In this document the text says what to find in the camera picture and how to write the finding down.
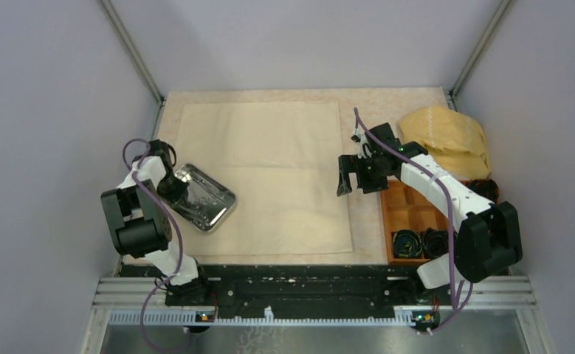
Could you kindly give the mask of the steel instrument tray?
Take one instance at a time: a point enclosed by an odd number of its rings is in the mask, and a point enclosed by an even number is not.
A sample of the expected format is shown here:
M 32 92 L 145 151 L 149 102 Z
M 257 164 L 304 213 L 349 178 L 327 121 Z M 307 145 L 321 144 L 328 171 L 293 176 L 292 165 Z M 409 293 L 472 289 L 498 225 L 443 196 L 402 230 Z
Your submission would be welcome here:
M 195 165 L 185 164 L 173 176 L 174 190 L 164 199 L 200 232 L 214 232 L 235 209 L 235 193 Z

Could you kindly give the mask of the cream cloth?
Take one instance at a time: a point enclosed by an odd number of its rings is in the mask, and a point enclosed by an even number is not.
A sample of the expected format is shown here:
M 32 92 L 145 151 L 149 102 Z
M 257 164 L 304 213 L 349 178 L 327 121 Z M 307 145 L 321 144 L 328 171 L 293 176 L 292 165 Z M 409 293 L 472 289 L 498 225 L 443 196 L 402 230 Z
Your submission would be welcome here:
M 181 163 L 237 198 L 213 233 L 182 230 L 189 255 L 352 250 L 348 201 L 336 195 L 342 138 L 335 102 L 188 104 L 174 147 Z

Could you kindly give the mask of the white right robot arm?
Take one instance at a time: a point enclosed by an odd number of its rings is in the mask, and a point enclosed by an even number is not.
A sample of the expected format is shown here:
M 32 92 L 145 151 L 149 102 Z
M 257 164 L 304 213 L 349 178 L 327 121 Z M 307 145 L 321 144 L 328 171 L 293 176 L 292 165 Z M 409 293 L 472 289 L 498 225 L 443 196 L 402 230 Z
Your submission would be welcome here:
M 417 142 L 402 144 L 384 123 L 368 130 L 357 122 L 352 140 L 360 152 L 341 155 L 337 195 L 352 192 L 350 174 L 365 194 L 387 189 L 393 176 L 425 197 L 447 217 L 455 236 L 444 255 L 420 265 L 407 295 L 428 303 L 452 279 L 478 283 L 520 262 L 519 217 L 509 202 L 496 203 L 466 187 Z

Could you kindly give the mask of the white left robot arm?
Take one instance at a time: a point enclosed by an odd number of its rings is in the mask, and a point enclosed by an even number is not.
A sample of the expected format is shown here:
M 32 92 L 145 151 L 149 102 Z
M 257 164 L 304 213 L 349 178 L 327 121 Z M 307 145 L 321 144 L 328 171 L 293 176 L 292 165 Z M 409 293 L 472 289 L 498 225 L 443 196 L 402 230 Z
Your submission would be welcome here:
M 128 175 L 114 189 L 100 196 L 101 205 L 115 250 L 122 256 L 144 260 L 157 267 L 164 279 L 162 288 L 182 288 L 194 305 L 210 298 L 211 286 L 202 279 L 197 261 L 185 254 L 182 231 L 174 213 L 202 217 L 187 207 L 187 182 L 175 176 L 176 152 L 162 140 L 134 138 L 124 144 L 143 145 L 132 160 L 123 159 Z

